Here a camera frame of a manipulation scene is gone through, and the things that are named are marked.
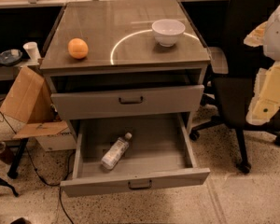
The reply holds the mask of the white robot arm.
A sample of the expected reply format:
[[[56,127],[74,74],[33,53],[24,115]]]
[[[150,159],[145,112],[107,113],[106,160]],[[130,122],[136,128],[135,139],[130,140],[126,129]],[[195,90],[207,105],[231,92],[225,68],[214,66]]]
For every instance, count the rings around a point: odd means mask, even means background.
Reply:
[[[263,54],[273,60],[270,68],[260,68],[256,75],[254,96],[246,121],[263,125],[280,109],[280,5],[269,19],[256,27],[244,39],[250,47],[263,47]]]

